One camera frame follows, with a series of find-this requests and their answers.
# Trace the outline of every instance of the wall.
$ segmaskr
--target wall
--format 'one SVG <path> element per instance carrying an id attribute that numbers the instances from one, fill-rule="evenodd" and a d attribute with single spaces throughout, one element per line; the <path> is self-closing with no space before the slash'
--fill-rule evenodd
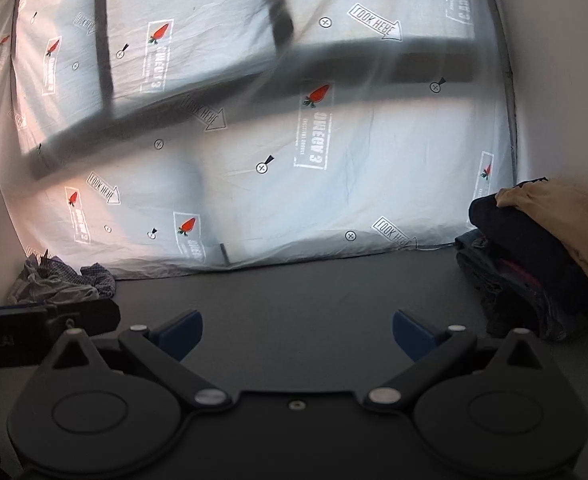
<path id="1" fill-rule="evenodd" d="M 588 0 L 498 0 L 514 73 L 518 179 L 588 186 Z"/>

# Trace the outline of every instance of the white arrow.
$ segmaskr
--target white arrow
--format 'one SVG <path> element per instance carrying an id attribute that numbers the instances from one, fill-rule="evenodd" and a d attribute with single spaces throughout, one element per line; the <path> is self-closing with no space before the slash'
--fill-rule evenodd
<path id="1" fill-rule="evenodd" d="M 110 205 L 120 205 L 120 194 L 118 186 L 110 186 L 93 171 L 87 177 L 87 185 L 97 191 Z"/>
<path id="2" fill-rule="evenodd" d="M 181 108 L 187 108 L 187 111 L 196 117 L 201 123 L 205 124 L 206 131 L 222 130 L 227 127 L 225 122 L 225 110 L 221 108 L 218 112 L 209 106 L 197 102 L 191 95 L 187 94 L 181 101 Z"/>
<path id="3" fill-rule="evenodd" d="M 382 40 L 403 40 L 403 30 L 401 29 L 401 22 L 398 20 L 390 22 L 360 4 L 351 7 L 347 14 L 357 22 L 365 25 L 365 27 L 382 34 Z"/>

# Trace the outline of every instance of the white curtain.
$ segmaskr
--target white curtain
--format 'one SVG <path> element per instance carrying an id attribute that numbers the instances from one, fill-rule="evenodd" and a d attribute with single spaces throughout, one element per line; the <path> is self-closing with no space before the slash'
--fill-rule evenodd
<path id="1" fill-rule="evenodd" d="M 2 184 L 26 248 L 72 266 L 152 278 L 433 247 L 512 185 L 488 0 L 16 7 Z"/>

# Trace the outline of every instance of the tan shirt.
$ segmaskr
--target tan shirt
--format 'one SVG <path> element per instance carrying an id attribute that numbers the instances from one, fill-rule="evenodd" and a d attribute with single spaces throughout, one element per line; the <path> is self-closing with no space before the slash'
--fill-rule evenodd
<path id="1" fill-rule="evenodd" d="M 498 207 L 514 206 L 562 242 L 588 277 L 588 190 L 560 180 L 501 189 Z"/>

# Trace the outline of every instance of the clothing pile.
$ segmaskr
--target clothing pile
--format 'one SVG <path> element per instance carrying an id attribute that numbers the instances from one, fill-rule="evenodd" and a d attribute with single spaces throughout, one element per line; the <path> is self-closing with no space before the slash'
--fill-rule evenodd
<path id="1" fill-rule="evenodd" d="M 31 254 L 10 288 L 7 304 L 77 303 L 111 298 L 115 292 L 114 277 L 100 264 L 81 267 L 79 275 L 57 256 L 49 258 L 45 253 L 39 264 Z"/>
<path id="2" fill-rule="evenodd" d="M 456 238 L 456 260 L 481 293 L 487 333 L 515 327 L 561 341 L 588 330 L 588 190 L 522 182 L 474 200 L 478 227 Z"/>

